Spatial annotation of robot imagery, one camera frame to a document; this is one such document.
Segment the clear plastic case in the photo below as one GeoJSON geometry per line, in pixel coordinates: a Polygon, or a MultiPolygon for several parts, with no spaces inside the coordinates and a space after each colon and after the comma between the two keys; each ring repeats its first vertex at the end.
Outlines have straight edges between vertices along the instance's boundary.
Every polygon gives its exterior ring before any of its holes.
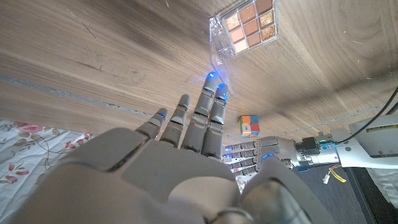
{"type": "Polygon", "coordinates": [[[276,0],[237,1],[210,19],[211,64],[231,95],[229,61],[276,38],[276,0]]]}

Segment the wooden table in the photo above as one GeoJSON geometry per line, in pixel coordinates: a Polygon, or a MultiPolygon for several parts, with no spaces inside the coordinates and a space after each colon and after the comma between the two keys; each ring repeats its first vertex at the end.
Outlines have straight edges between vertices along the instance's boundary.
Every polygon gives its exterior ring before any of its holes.
{"type": "MultiPolygon", "coordinates": [[[[184,93],[191,117],[212,69],[209,18],[232,2],[2,1],[0,118],[100,134],[170,116],[184,93]]],[[[346,127],[398,84],[397,1],[280,0],[277,12],[280,37],[230,68],[224,144],[241,142],[243,114],[259,116],[259,137],[346,127]]]]}

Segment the robotic hand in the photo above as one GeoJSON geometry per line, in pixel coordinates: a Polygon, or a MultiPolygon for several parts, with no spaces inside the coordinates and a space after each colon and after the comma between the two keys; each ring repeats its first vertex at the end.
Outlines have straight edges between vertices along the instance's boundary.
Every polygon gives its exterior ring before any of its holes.
{"type": "Polygon", "coordinates": [[[159,141],[167,110],[135,131],[110,130],[64,157],[13,223],[333,223],[305,184],[274,156],[241,195],[221,163],[228,87],[210,73],[177,149],[183,95],[159,141]]]}
{"type": "MultiPolygon", "coordinates": [[[[370,119],[349,125],[352,133],[360,130],[370,119]]],[[[342,167],[398,169],[398,115],[379,117],[366,131],[355,138],[344,128],[331,134],[304,138],[302,142],[268,136],[252,142],[226,146],[223,162],[236,177],[259,172],[260,164],[270,156],[277,156],[288,168],[307,171],[311,166],[340,163],[342,167]]]]}

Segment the rubik's cube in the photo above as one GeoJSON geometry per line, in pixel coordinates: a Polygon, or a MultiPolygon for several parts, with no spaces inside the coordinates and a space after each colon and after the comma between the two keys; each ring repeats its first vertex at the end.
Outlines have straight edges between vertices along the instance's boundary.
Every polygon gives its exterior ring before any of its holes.
{"type": "Polygon", "coordinates": [[[257,137],[260,134],[260,124],[257,115],[242,115],[239,119],[241,138],[257,137]]]}

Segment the white fabric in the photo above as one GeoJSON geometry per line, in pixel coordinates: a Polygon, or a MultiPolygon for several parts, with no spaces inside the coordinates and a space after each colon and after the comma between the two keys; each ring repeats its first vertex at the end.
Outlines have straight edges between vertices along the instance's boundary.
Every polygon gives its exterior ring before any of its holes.
{"type": "Polygon", "coordinates": [[[373,168],[367,168],[367,170],[384,198],[398,208],[398,170],[373,168]]]}
{"type": "Polygon", "coordinates": [[[0,223],[9,222],[57,159],[89,139],[89,134],[0,120],[0,223]]]}

